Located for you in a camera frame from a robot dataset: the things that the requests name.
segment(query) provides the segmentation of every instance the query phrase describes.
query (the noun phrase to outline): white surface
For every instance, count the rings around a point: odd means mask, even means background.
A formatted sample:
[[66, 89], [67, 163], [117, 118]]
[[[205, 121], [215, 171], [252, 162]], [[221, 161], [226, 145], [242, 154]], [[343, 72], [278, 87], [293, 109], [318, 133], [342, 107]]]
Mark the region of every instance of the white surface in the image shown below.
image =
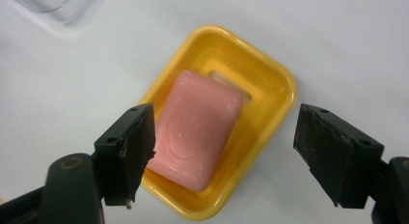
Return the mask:
[[[191, 31], [222, 25], [288, 67], [298, 100], [227, 205], [204, 223], [370, 223], [334, 208], [292, 148], [301, 102], [409, 155], [409, 0], [96, 0], [53, 26], [0, 0], [0, 196], [42, 186], [47, 167], [93, 143], [136, 104]], [[107, 223], [190, 223], [143, 187]]]

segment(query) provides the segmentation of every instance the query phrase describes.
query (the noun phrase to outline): soap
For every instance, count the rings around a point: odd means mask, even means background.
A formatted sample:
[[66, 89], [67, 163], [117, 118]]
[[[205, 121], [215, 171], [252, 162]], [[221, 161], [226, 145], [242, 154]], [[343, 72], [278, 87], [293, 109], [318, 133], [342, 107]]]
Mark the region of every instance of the soap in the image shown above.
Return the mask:
[[232, 87], [182, 71], [156, 122], [156, 154], [148, 168], [191, 190], [205, 190], [243, 101]]

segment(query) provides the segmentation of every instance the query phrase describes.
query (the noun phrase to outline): yellow plastic tray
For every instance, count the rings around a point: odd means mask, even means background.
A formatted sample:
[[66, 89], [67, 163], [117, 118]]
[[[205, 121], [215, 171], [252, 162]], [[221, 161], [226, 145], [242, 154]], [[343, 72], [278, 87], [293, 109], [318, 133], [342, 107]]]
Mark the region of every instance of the yellow plastic tray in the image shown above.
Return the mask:
[[215, 215], [228, 201], [295, 101], [296, 84], [282, 65], [219, 26], [194, 31], [142, 98], [155, 118], [182, 70], [223, 75], [245, 91], [243, 105], [208, 188], [195, 192], [147, 169], [142, 185], [191, 220]]

